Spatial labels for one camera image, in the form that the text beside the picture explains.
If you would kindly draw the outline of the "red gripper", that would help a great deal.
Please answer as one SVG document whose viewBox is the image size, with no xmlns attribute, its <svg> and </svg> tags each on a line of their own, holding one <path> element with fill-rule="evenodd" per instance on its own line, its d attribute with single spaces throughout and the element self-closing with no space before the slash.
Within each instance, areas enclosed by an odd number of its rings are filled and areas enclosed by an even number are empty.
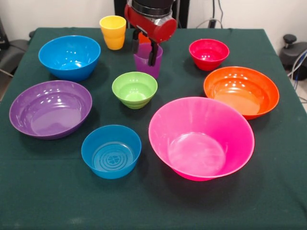
<svg viewBox="0 0 307 230">
<path fill-rule="evenodd" d="M 132 51 L 137 53 L 139 49 L 139 34 L 141 31 L 147 35 L 151 41 L 151 52 L 149 53 L 148 66 L 154 66 L 158 53 L 158 44 L 171 38 L 177 28 L 177 22 L 171 13 L 163 18 L 149 18 L 136 12 L 132 6 L 125 6 L 125 17 L 136 29 L 132 34 Z"/>
</svg>

